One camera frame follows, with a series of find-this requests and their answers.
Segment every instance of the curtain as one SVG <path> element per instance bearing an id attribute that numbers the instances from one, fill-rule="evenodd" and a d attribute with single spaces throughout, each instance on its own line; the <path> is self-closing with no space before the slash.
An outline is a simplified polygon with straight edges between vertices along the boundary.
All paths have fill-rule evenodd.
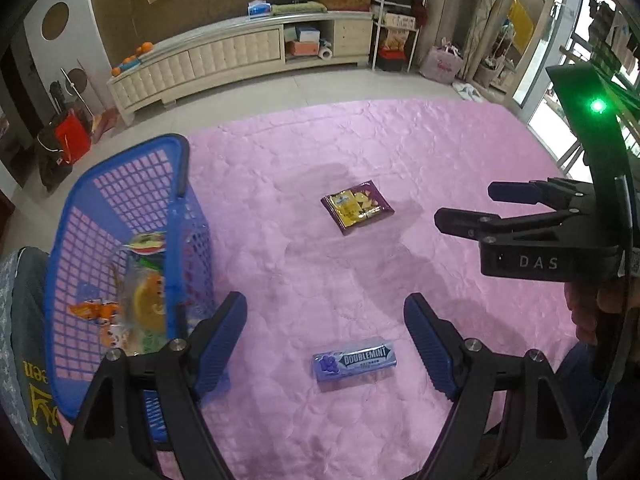
<path id="1" fill-rule="evenodd" d="M 500 8 L 504 1 L 477 0 L 476 10 L 463 49 L 465 64 L 462 68 L 462 76 L 468 81 L 471 81 L 493 39 L 489 36 L 495 30 L 496 21 L 500 18 Z"/>

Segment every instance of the doublemint gum pack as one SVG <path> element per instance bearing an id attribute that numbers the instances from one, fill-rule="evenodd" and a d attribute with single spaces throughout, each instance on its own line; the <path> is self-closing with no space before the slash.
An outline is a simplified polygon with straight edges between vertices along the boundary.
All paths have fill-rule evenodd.
<path id="1" fill-rule="evenodd" d="M 322 352 L 313 357 L 318 382 L 335 381 L 395 365 L 393 344 L 383 340 L 352 344 L 343 350 Z"/>

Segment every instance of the snack bag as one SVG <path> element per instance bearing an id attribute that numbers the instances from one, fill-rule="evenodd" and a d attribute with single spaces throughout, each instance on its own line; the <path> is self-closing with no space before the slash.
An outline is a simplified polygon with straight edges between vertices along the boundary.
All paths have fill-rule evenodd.
<path id="1" fill-rule="evenodd" d="M 81 319 L 92 320 L 98 326 L 98 338 L 104 351 L 121 348 L 127 355 L 137 352 L 130 348 L 131 330 L 128 328 L 122 307 L 114 301 L 87 300 L 69 305 L 69 311 Z"/>
<path id="2" fill-rule="evenodd" d="M 164 232 L 141 233 L 135 235 L 124 248 L 142 266 L 164 271 L 166 237 Z"/>
<path id="3" fill-rule="evenodd" d="M 340 193 L 323 196 L 320 202 L 338 224 L 342 234 L 361 222 L 394 212 L 370 180 Z"/>
<path id="4" fill-rule="evenodd" d="M 166 343 L 164 299 L 165 233 L 137 234 L 124 245 L 127 268 L 120 288 L 132 345 L 140 353 L 156 352 Z"/>

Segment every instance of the red box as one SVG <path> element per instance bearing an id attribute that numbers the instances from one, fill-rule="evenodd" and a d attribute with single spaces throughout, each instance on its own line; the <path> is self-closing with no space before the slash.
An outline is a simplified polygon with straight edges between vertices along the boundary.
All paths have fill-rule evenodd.
<path id="1" fill-rule="evenodd" d="M 406 57 L 402 50 L 387 50 L 382 48 L 378 51 L 376 65 L 386 72 L 402 72 L 402 67 Z"/>
<path id="2" fill-rule="evenodd" d="M 287 54 L 292 56 L 317 56 L 319 50 L 315 41 L 287 41 Z"/>

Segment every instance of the person's hand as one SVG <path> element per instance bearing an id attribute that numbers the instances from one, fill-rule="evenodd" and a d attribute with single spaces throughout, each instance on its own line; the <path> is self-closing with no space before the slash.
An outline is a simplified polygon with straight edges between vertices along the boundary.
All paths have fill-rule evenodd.
<path id="1" fill-rule="evenodd" d="M 629 307 L 640 303 L 638 280 L 631 282 Z M 575 336 L 583 343 L 595 345 L 598 310 L 618 314 L 622 310 L 624 280 L 614 280 L 598 288 L 587 283 L 565 283 L 564 298 L 575 324 Z"/>

